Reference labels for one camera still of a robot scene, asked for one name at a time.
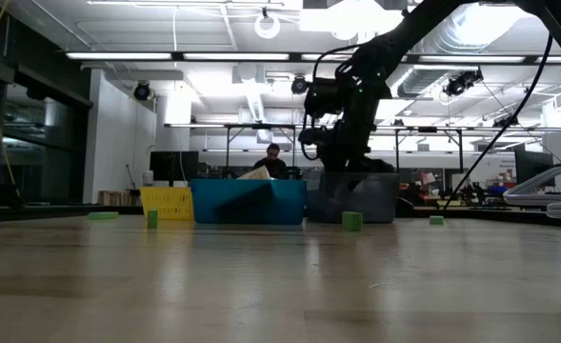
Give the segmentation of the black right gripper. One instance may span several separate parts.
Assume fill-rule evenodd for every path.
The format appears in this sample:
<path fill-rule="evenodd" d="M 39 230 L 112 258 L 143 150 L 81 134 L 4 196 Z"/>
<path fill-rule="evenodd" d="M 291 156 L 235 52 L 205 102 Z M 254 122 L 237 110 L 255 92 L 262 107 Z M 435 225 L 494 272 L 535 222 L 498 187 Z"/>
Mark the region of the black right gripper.
<path fill-rule="evenodd" d="M 329 204 L 340 206 L 353 190 L 357 201 L 386 201 L 391 198 L 391 175 L 394 166 L 382 159 L 368 157 L 369 140 L 376 131 L 374 124 L 379 102 L 390 99 L 389 87 L 349 79 L 318 78 L 309 84 L 304 103 L 303 129 L 324 131 L 324 144 L 316 148 L 329 174 Z"/>

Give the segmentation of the grey plastic bin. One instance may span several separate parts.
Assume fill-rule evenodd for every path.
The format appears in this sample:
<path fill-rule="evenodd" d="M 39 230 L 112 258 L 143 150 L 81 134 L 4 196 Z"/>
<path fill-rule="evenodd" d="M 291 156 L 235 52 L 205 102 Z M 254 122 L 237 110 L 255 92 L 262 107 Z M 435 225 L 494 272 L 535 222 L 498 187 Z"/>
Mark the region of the grey plastic bin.
<path fill-rule="evenodd" d="M 341 223 L 342 212 L 360 212 L 364 223 L 391 223 L 395 217 L 395 206 L 399 193 L 399 174 L 391 175 L 391 198 L 386 201 L 357 201 L 355 187 L 357 181 L 354 174 L 353 190 L 343 198 L 340 206 L 329 204 L 329 174 L 332 172 L 312 171 L 304 176 L 307 184 L 306 213 L 309 220 L 325 223 Z"/>

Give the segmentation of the silver air duct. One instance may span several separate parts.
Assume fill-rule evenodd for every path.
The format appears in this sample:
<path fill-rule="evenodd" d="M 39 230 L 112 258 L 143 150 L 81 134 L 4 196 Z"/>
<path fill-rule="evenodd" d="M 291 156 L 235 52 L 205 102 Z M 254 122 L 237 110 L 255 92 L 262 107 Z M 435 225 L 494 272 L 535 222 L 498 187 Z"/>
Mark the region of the silver air duct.
<path fill-rule="evenodd" d="M 411 53 L 479 53 L 504 35 L 517 20 L 500 7 L 463 5 L 417 43 Z M 425 93 L 448 73 L 446 70 L 419 70 L 415 66 L 400 67 L 396 71 L 403 72 L 403 79 L 396 87 L 397 95 L 408 98 Z"/>

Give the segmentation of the black monitor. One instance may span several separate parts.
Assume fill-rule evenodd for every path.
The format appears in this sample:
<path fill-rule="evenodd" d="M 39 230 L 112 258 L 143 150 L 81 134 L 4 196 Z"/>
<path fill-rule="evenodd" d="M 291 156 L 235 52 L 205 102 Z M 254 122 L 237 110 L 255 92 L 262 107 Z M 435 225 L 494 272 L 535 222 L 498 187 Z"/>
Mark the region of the black monitor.
<path fill-rule="evenodd" d="M 198 176 L 198 151 L 153 151 L 150 170 L 154 181 L 191 181 Z"/>
<path fill-rule="evenodd" d="M 554 167 L 550 153 L 518 150 L 514 152 L 516 180 L 523 184 L 536 175 Z"/>

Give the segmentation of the yellow mesh basket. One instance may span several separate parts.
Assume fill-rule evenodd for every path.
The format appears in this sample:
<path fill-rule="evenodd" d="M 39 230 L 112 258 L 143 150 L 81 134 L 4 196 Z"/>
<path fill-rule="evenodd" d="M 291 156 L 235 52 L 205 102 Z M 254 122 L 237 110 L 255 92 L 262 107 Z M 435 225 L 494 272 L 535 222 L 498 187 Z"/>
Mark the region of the yellow mesh basket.
<path fill-rule="evenodd" d="M 157 211 L 159 220 L 193 221 L 194 209 L 189 187 L 142 187 L 143 213 Z"/>

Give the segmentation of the person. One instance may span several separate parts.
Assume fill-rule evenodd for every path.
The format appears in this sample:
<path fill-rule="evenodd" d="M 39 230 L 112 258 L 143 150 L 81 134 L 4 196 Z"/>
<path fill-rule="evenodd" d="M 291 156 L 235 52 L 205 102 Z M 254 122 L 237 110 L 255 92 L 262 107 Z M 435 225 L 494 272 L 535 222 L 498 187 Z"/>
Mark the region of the person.
<path fill-rule="evenodd" d="M 287 164 L 279 158 L 280 147 L 271 143 L 267 147 L 267 156 L 257 161 L 252 167 L 253 170 L 265 167 L 271 178 L 288 179 L 289 170 Z"/>

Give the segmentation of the long ceiling light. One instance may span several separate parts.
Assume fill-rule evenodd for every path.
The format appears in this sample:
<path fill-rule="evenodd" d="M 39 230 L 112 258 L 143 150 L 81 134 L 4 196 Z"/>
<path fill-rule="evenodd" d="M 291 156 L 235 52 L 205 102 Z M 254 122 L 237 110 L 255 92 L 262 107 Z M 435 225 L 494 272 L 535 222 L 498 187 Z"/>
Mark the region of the long ceiling light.
<path fill-rule="evenodd" d="M 66 56 L 72 60 L 171 60 L 172 55 L 167 52 L 67 52 Z"/>
<path fill-rule="evenodd" d="M 254 53 L 254 52 L 186 52 L 185 60 L 210 61 L 288 61 L 288 53 Z"/>
<path fill-rule="evenodd" d="M 421 63 L 521 63 L 524 61 L 523 56 L 487 56 L 487 55 L 424 55 L 418 59 Z"/>

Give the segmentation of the black workbench frame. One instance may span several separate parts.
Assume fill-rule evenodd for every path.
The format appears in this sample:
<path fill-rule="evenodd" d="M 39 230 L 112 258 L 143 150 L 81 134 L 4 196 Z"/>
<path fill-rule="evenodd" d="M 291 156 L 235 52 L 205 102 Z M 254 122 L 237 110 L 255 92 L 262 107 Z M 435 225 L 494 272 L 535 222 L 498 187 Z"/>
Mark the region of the black workbench frame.
<path fill-rule="evenodd" d="M 248 124 L 221 124 L 221 128 L 227 131 L 226 139 L 226 168 L 230 166 L 230 142 L 237 137 L 243 130 L 250 129 L 253 131 L 281 131 L 285 134 L 285 130 L 292 131 L 292 136 L 287 135 L 288 140 L 291 142 L 291 163 L 296 167 L 296 152 L 300 148 L 305 158 L 314 160 L 315 156 L 309 156 L 307 151 L 301 144 L 297 144 L 297 132 L 299 127 L 294 124 L 267 124 L 267 123 L 248 123 Z M 433 133 L 443 133 L 450 141 L 458 147 L 459 169 L 464 170 L 464 148 L 463 148 L 463 133 L 464 131 L 473 131 L 473 128 L 467 127 L 415 127 L 415 126 L 381 126 L 378 127 L 380 131 L 390 131 L 390 135 L 394 137 L 394 152 L 395 152 L 395 165 L 400 167 L 400 144 L 413 133 L 421 133 L 431 135 Z"/>

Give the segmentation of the blue plastic bin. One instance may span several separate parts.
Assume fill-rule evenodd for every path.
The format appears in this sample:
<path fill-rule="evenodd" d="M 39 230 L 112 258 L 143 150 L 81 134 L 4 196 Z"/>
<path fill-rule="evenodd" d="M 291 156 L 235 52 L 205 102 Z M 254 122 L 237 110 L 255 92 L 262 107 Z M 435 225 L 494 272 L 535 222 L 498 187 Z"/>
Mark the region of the blue plastic bin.
<path fill-rule="evenodd" d="M 302 180 L 195 179 L 198 224 L 300 225 L 307 202 Z"/>

